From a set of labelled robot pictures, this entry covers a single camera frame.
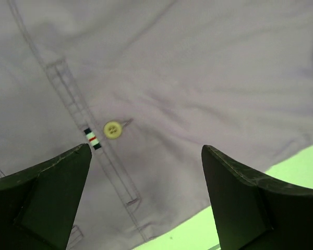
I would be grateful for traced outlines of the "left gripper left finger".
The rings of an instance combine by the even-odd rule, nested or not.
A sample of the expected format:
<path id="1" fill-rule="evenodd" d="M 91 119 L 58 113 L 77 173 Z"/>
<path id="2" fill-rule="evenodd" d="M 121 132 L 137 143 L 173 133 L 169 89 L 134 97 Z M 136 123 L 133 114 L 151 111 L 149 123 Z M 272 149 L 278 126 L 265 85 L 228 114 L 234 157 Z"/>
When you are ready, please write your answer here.
<path id="1" fill-rule="evenodd" d="M 66 249 L 91 158 L 80 144 L 0 178 L 0 249 Z"/>

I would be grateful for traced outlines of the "purple trousers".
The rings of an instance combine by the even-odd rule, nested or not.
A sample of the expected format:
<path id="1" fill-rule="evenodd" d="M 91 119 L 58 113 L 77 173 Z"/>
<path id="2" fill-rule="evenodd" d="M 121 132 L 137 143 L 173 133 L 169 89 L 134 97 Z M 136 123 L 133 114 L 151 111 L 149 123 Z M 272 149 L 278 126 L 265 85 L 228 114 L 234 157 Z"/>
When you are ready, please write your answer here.
<path id="1" fill-rule="evenodd" d="M 313 145 L 313 1 L 0 1 L 0 177 L 89 143 L 69 249 L 133 249 L 210 206 L 201 149 Z"/>

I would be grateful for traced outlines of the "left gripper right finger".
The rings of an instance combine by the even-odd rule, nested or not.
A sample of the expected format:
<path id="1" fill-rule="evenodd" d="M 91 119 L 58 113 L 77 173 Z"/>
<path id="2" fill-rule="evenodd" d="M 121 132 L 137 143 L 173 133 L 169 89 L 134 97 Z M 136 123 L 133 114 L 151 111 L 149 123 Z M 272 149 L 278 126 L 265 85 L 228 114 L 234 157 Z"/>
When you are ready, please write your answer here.
<path id="1" fill-rule="evenodd" d="M 202 165 L 221 249 L 313 249 L 313 189 L 230 158 L 213 146 Z"/>

